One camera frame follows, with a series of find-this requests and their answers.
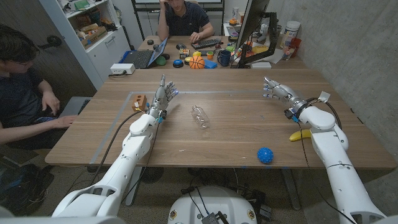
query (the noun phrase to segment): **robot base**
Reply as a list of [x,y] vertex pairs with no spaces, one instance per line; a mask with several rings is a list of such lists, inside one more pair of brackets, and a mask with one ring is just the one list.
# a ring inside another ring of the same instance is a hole
[[[228,223],[257,223],[251,204],[235,191],[219,186],[202,186],[198,187],[198,190],[210,214],[217,214],[220,211],[224,217],[226,215]],[[185,194],[174,202],[170,209],[168,224],[202,224],[203,217],[192,202],[193,200],[198,205],[203,216],[208,216],[198,190],[190,192],[192,199],[189,194]]]

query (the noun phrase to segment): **yellow banana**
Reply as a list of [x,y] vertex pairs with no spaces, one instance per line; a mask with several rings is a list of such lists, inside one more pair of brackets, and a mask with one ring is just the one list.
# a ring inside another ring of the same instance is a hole
[[[304,129],[303,130],[303,138],[310,138],[311,137],[311,131],[309,129]],[[297,141],[301,139],[301,133],[300,131],[294,132],[290,137],[290,141]]]

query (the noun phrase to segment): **green ball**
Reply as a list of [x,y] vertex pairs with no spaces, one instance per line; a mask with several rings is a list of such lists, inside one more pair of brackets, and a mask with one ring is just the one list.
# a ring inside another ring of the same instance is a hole
[[164,58],[163,56],[159,56],[156,59],[156,64],[157,65],[161,65],[161,66],[165,65],[166,64],[166,58]]

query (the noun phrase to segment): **hair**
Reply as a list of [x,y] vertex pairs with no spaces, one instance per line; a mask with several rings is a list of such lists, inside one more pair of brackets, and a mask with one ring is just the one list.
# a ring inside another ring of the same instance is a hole
[[25,63],[36,58],[39,49],[25,34],[0,24],[0,60]]

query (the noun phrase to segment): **white box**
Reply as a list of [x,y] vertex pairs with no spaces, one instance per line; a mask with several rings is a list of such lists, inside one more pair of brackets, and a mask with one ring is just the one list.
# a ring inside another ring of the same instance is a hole
[[124,71],[126,71],[126,74],[132,74],[135,69],[133,63],[114,63],[111,67],[111,72],[114,75],[123,74]]
[[256,62],[251,64],[251,68],[272,68],[269,62]]

